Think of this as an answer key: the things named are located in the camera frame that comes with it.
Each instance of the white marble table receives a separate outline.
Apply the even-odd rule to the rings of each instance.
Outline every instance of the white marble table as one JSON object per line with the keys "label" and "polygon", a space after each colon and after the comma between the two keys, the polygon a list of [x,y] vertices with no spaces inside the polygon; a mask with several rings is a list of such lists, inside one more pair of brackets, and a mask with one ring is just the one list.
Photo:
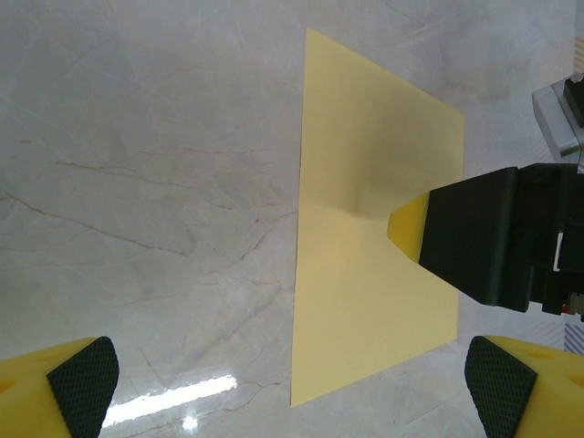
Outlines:
{"label": "white marble table", "polygon": [[305,29],[462,110],[476,175],[550,160],[530,94],[570,73],[574,7],[0,2],[0,358],[110,336],[104,437],[484,436],[470,338],[561,320],[463,298],[458,341],[288,407]]}

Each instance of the sheet of paper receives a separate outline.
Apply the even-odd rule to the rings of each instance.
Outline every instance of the sheet of paper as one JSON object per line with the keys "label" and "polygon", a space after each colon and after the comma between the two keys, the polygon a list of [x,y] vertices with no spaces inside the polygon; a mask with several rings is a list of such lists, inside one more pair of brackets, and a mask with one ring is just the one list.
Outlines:
{"label": "sheet of paper", "polygon": [[458,293],[386,237],[392,210],[462,177],[464,117],[308,30],[293,406],[456,338]]}

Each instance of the textured rubber pad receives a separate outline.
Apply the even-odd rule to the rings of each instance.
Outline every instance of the textured rubber pad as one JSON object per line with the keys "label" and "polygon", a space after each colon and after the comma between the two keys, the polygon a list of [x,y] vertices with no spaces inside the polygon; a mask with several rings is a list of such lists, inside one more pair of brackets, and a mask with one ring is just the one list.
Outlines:
{"label": "textured rubber pad", "polygon": [[116,351],[105,337],[48,373],[71,438],[99,436],[119,375]]}
{"label": "textured rubber pad", "polygon": [[537,373],[490,340],[478,336],[468,350],[464,376],[486,436],[512,438]]}

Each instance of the yellow paper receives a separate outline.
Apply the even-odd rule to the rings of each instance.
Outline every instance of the yellow paper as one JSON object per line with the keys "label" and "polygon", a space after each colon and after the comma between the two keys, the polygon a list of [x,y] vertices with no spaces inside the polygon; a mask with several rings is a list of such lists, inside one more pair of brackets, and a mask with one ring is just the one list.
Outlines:
{"label": "yellow paper", "polygon": [[462,177],[464,117],[308,30],[291,404],[456,338],[457,292],[386,237]]}

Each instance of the marble surface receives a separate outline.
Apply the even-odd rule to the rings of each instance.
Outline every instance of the marble surface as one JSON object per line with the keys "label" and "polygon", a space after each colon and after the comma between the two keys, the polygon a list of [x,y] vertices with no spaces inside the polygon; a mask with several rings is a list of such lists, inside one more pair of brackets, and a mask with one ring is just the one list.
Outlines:
{"label": "marble surface", "polygon": [[307,26],[467,116],[465,174],[551,158],[530,94],[575,2],[0,2],[0,358],[110,336],[103,437],[482,437],[474,334],[561,321],[462,298],[456,342],[291,410]]}

